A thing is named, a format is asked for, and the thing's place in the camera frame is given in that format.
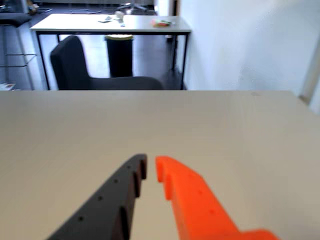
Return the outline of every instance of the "white wall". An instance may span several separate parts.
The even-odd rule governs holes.
[[[180,12],[193,31],[188,89],[300,94],[320,34],[320,0],[182,0]]]
[[[159,16],[172,16],[174,0],[154,0],[154,9]]]

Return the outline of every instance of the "metal table leg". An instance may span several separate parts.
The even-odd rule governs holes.
[[[41,42],[40,42],[40,35],[38,32],[35,32],[36,34],[36,40],[38,42],[38,46],[39,46],[39,50],[40,50],[40,56],[41,56],[41,60],[42,60],[42,65],[43,65],[43,71],[44,71],[44,77],[45,77],[45,83],[46,83],[46,87],[48,90],[50,90],[50,84],[49,84],[49,80],[48,80],[48,75],[47,75],[47,70],[46,70],[46,64],[45,64],[45,59],[44,59],[44,54],[42,52],[42,47],[41,47]]]
[[[6,39],[6,26],[2,26],[2,44],[3,44],[3,57],[4,66],[8,66],[8,53],[7,53],[7,39]],[[9,68],[4,68],[5,83],[9,83]]]
[[[184,78],[185,78],[185,70],[186,70],[186,58],[187,58],[188,40],[189,40],[189,34],[185,35],[185,44],[184,44],[184,55],[183,55],[183,65],[182,65],[180,90],[184,89]]]
[[[177,51],[177,35],[172,36],[172,60],[171,69],[174,70],[176,67],[176,51]]]

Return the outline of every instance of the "gray chair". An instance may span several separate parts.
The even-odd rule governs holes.
[[[77,36],[68,36],[51,52],[59,90],[163,90],[152,77],[94,78],[89,76],[84,50]]]
[[[24,13],[0,13],[0,26],[2,27],[2,41],[3,41],[3,54],[4,54],[4,65],[0,65],[0,68],[5,68],[5,81],[8,83],[9,72],[8,68],[23,68],[26,67],[26,73],[29,79],[29,84],[31,89],[34,89],[31,71],[29,69],[28,63],[36,56],[35,53],[27,54],[23,45],[23,40],[19,31],[19,27],[24,23],[30,24],[31,17]],[[18,44],[20,46],[21,52],[19,54],[8,54],[7,53],[7,38],[6,38],[6,27],[12,26],[15,28]],[[22,56],[24,60],[23,65],[9,65],[8,56]]]
[[[146,7],[142,6],[141,4],[136,3],[136,0],[131,0],[130,4],[126,4],[126,5],[120,6],[120,7],[117,8],[117,10],[126,9],[126,8],[130,8],[131,10],[134,10],[135,8],[143,10],[143,11],[147,11],[148,10]]]

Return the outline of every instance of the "white table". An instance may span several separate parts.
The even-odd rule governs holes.
[[[1,92],[0,113],[1,239],[45,239],[136,153],[132,240],[178,239],[157,155],[202,174],[242,231],[320,239],[320,118],[289,92]]]
[[[58,42],[59,35],[104,35],[104,34],[133,34],[133,35],[172,35],[172,64],[171,68],[175,68],[176,64],[176,48],[177,36],[185,36],[183,68],[181,76],[181,89],[183,87],[183,79],[186,66],[186,55],[188,47],[188,38],[191,33],[191,28],[179,16],[150,16],[150,15],[125,15],[123,19],[124,25],[117,21],[101,23],[108,15],[104,14],[51,14],[33,27],[32,30],[36,32],[37,41],[40,48],[42,64],[44,66],[45,80],[48,89],[50,85],[48,82],[45,62],[43,58],[40,35],[57,35]],[[153,20],[166,20],[172,22],[169,27],[153,27]]]

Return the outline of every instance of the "floor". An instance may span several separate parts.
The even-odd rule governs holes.
[[[54,13],[70,13],[69,6],[67,4],[46,4],[42,7],[53,8],[48,13],[38,13],[32,17],[31,24],[34,25]],[[84,5],[72,5],[74,9],[81,9]],[[103,9],[103,14],[114,13],[116,6],[107,6]],[[98,5],[91,5],[91,11],[100,10]],[[131,14],[134,15],[154,15],[152,8],[150,11],[144,12],[141,10],[134,10]],[[0,46],[3,46],[3,36],[6,37],[7,53],[17,54],[19,53],[19,45],[16,37],[16,31],[14,27],[2,28],[0,37]],[[24,24],[20,27],[23,44],[28,53],[39,53],[38,45],[35,41],[35,35],[31,35],[28,24]],[[48,73],[48,79],[52,90],[57,89],[56,79],[50,63],[50,52],[57,45],[57,37],[55,35],[42,35],[41,44],[45,58],[46,69]],[[102,35],[80,35],[79,36],[86,58],[86,64],[88,72],[95,78],[108,78],[110,77],[108,51],[104,36]],[[148,36],[137,35],[134,36],[133,41],[133,75],[134,76],[147,76],[154,77],[161,81],[164,88],[167,90],[180,89],[180,78],[176,71],[169,70],[171,62],[171,50],[172,43],[166,39],[165,36]],[[9,57],[9,64],[22,64],[22,58],[18,56]],[[4,64],[3,47],[0,50],[0,65]],[[29,63],[31,69],[32,80],[34,88],[36,90],[46,90],[44,72],[41,64],[40,57],[34,58]],[[6,80],[5,69],[0,68],[0,83],[15,83],[16,89],[30,90],[30,84],[27,77],[27,72],[24,68],[9,68],[8,79]]]

